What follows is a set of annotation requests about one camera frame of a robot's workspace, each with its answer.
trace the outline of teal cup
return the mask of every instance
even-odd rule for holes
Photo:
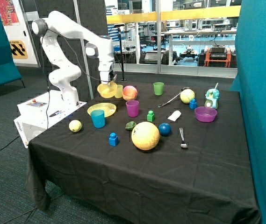
[[[94,127],[101,128],[105,126],[105,112],[103,110],[94,110],[90,115]]]

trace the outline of ball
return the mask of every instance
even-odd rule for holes
[[[158,144],[159,139],[158,128],[153,123],[147,121],[137,124],[132,131],[132,141],[141,150],[154,148]]]
[[[168,136],[171,132],[171,127],[168,123],[162,123],[159,126],[159,132],[162,136]]]
[[[69,123],[69,130],[71,130],[72,132],[78,132],[79,130],[81,130],[81,128],[82,124],[78,120],[72,120]]]
[[[137,95],[138,95],[138,91],[132,85],[128,85],[128,86],[124,87],[124,89],[122,91],[122,97],[126,101],[136,99],[137,98]]]
[[[184,90],[180,94],[180,99],[181,101],[183,101],[184,104],[189,104],[191,100],[194,98],[195,98],[195,93],[190,89]]]

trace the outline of sign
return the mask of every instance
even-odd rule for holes
[[[150,24],[149,28],[150,28],[150,30],[156,30],[156,25],[155,24]]]
[[[3,26],[15,26],[20,24],[12,0],[0,0],[0,18]]]
[[[28,59],[25,44],[22,41],[9,41],[13,59]]]

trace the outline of cup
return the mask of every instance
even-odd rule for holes
[[[139,114],[139,101],[129,100],[126,102],[128,115],[132,118],[137,117]]]
[[[103,110],[94,110],[90,113],[94,127],[101,128],[105,126],[105,112]]]
[[[117,85],[115,98],[121,98],[122,97],[122,89],[123,89],[123,85]]]
[[[164,83],[161,83],[161,82],[154,83],[153,90],[156,96],[161,96],[164,90]]]

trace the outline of plate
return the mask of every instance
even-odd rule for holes
[[[95,104],[88,108],[87,113],[90,115],[90,113],[94,110],[103,110],[105,112],[105,118],[106,118],[115,113],[116,106],[111,103]]]

